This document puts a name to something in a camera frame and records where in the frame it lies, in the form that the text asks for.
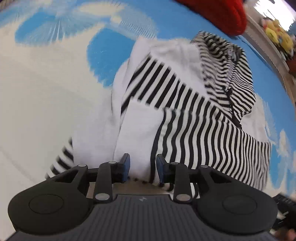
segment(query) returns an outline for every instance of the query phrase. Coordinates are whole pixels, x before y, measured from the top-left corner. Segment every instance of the red pillow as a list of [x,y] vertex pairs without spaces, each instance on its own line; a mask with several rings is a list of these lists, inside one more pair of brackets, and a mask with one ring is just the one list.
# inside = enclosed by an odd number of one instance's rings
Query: red pillow
[[240,35],[247,26],[242,0],[177,0],[228,35]]

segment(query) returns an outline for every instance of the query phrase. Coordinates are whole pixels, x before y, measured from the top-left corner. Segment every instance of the black object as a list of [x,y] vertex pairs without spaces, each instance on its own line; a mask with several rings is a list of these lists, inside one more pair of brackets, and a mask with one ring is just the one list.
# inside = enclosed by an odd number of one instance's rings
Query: black object
[[231,113],[232,113],[232,122],[237,128],[242,129],[242,125],[240,124],[240,121],[236,118],[236,116],[234,114],[234,108],[233,108],[234,104],[230,98],[233,93],[233,89],[232,89],[232,87],[230,87],[228,90],[224,90],[224,91],[225,91],[225,94],[226,94],[228,101],[230,103]]
[[[169,195],[112,196],[112,183],[128,178],[130,157],[96,169],[76,166],[19,194],[10,202],[16,232],[8,241],[275,240],[268,230],[277,207],[268,195],[208,166],[187,169],[157,155]],[[95,181],[94,196],[85,197]],[[197,183],[199,199],[192,198]]]
[[295,229],[296,230],[296,203],[283,194],[278,194],[273,197],[277,204],[278,210],[283,214],[284,219],[276,219],[273,229],[280,228]]

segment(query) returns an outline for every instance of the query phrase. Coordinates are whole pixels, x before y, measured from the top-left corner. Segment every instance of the yellow plush toy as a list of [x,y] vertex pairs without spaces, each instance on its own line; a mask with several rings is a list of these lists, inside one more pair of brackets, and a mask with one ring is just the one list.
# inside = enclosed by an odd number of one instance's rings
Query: yellow plush toy
[[277,37],[276,32],[274,30],[272,30],[270,28],[266,28],[265,34],[274,44],[279,44],[278,37]]
[[279,20],[263,20],[262,27],[268,38],[276,45],[280,44],[287,53],[293,50],[293,41],[289,34],[281,27]]
[[283,47],[283,49],[287,52],[290,53],[292,48],[293,48],[293,41],[290,38],[290,35],[287,33],[283,33],[282,36],[279,38],[280,39],[280,45]]

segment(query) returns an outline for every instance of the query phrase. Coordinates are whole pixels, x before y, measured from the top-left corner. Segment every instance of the round black pad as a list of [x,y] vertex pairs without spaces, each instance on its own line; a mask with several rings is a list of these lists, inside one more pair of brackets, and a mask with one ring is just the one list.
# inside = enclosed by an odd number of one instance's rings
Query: round black pad
[[55,213],[62,208],[64,201],[62,198],[52,194],[43,194],[34,197],[29,207],[32,211],[39,214],[50,214]]
[[56,234],[82,223],[89,209],[88,199],[71,183],[45,181],[17,194],[8,214],[25,233]]
[[271,197],[240,182],[212,186],[193,206],[209,226],[238,235],[270,229],[277,214]]
[[245,195],[234,195],[224,199],[223,207],[233,214],[250,214],[257,208],[256,201]]

